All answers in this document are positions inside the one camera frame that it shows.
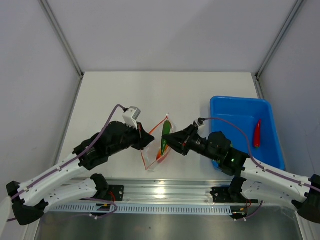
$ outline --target white tabletop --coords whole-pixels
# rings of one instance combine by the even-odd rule
[[[86,72],[64,140],[60,161],[82,141],[100,132],[116,104],[136,106],[138,121],[148,132],[167,113],[180,131],[199,117],[210,116],[214,96],[257,98],[251,73],[230,72]],[[121,121],[117,110],[113,121]],[[210,134],[210,124],[202,136]],[[154,172],[145,170],[141,153],[133,148],[109,158],[82,177],[101,173],[115,179],[229,180],[214,169],[211,160],[194,152],[187,156],[171,151]]]

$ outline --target red chili pepper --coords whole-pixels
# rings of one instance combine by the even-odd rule
[[[259,121],[254,129],[253,146],[256,149],[260,147],[260,126],[261,126],[261,119],[259,119]]]

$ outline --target blue plastic tray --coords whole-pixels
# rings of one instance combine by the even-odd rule
[[[242,129],[248,136],[253,156],[275,168],[284,170],[285,164],[276,131],[276,124],[269,102],[263,99],[215,96],[210,100],[211,117],[225,119]],[[253,146],[256,125],[261,119],[260,147]],[[248,153],[245,137],[234,127],[219,121],[211,121],[211,131],[222,131],[234,148]]]

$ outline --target transparent plastic bag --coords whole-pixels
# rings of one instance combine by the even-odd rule
[[[145,149],[141,151],[141,157],[145,170],[153,171],[157,165],[162,163],[167,158],[171,151],[171,148],[166,146],[164,154],[160,155],[163,127],[166,121],[169,121],[171,124],[170,133],[173,133],[175,130],[175,126],[169,119],[169,114],[167,114],[165,118],[149,132],[149,134],[154,136],[154,141],[152,141]]]

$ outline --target white wall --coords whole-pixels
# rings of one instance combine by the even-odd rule
[[[78,76],[36,0],[0,1],[0,201],[51,166]],[[21,239],[8,223],[1,239]]]
[[[306,176],[320,175],[319,10],[320,1],[306,1],[261,80],[286,168]],[[320,236],[319,226],[313,227]]]
[[[296,0],[49,0],[84,71],[257,72]]]

